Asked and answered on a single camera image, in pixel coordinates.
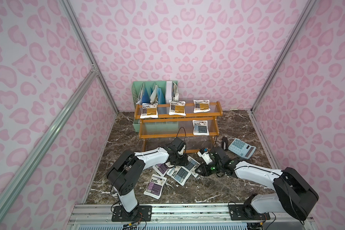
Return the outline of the blue coffee bag front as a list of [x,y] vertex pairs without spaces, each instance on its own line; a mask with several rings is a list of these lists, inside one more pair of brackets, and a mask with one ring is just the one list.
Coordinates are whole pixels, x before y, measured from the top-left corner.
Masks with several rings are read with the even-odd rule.
[[167,175],[181,186],[184,186],[186,181],[190,177],[191,172],[182,166],[175,166],[167,171]]

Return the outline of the blue coffee bag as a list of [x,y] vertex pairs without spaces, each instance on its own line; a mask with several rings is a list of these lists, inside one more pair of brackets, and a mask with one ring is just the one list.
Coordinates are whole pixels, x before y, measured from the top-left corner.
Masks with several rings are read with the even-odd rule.
[[195,159],[188,156],[188,163],[185,165],[185,168],[195,177],[198,177],[198,173],[195,172],[195,170],[200,166],[200,163],[198,163]]
[[193,135],[209,136],[207,120],[193,120],[192,122],[193,122]]
[[190,177],[191,172],[182,166],[175,166],[167,171],[167,175],[181,186],[184,186],[186,181]]

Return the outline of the purple coffee bag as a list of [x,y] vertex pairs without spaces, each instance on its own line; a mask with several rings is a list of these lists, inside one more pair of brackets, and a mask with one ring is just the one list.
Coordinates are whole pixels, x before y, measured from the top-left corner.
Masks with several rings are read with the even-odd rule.
[[160,199],[167,178],[153,174],[144,195]]
[[159,176],[164,177],[166,173],[169,171],[170,167],[171,167],[170,163],[163,163],[163,164],[154,165],[152,168]]

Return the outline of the yellow coffee bag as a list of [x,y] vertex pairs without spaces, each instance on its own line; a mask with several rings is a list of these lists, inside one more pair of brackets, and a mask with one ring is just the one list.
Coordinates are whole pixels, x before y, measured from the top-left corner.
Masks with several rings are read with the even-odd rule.
[[140,119],[147,119],[147,118],[158,118],[158,104],[154,103],[143,103],[142,104],[142,112],[140,115]]
[[181,102],[175,102],[175,101],[170,101],[170,109],[169,109],[169,115],[178,115],[178,116],[186,116],[185,112],[185,101]]
[[194,100],[194,113],[206,113],[210,111],[209,100]]

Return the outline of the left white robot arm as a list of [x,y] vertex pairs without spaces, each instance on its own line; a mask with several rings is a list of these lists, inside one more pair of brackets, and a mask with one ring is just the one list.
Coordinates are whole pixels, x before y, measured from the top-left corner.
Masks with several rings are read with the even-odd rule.
[[127,214],[137,211],[139,205],[134,187],[145,169],[170,163],[185,166],[188,162],[186,143],[176,137],[171,143],[145,152],[124,151],[106,173],[106,178],[117,192],[121,207]]

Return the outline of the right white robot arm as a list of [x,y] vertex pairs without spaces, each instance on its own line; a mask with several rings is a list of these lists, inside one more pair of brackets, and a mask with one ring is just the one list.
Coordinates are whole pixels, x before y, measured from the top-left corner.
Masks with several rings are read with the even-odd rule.
[[249,180],[271,190],[272,194],[252,194],[241,205],[248,219],[269,212],[287,213],[298,221],[305,221],[319,200],[319,195],[297,170],[264,168],[246,161],[232,160],[221,147],[200,149],[204,161],[195,172],[201,176],[230,176]]

